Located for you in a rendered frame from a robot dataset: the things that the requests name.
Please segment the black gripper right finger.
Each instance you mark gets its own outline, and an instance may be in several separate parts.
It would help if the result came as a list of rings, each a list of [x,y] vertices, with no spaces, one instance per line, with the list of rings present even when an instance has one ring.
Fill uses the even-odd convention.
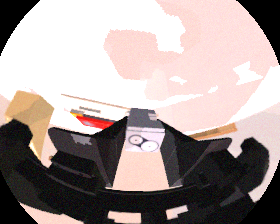
[[[193,137],[184,135],[183,132],[171,127],[163,120],[165,133],[161,140],[160,153],[165,173],[167,173],[168,188],[176,188],[181,186],[181,181],[192,169],[204,159],[208,153],[228,149],[232,144],[230,137],[222,137],[222,139],[211,140],[195,140]]]

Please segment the grey rectangular block with notch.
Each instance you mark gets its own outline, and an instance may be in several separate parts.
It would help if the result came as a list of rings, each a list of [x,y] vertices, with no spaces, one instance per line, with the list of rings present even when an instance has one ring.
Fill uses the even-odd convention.
[[[165,128],[156,121],[153,109],[131,108],[127,131],[125,131],[125,149],[129,152],[159,152]]]

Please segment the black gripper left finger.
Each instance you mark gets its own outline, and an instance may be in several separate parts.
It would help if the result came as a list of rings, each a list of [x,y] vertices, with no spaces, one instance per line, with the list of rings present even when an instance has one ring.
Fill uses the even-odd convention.
[[[127,131],[128,117],[125,116],[104,128],[103,131],[93,133],[80,133],[65,131],[63,128],[48,128],[47,135],[55,145],[56,152],[63,151],[73,156],[84,157],[95,161],[101,177],[107,184],[105,188],[113,188],[117,165],[120,163],[121,152]]]

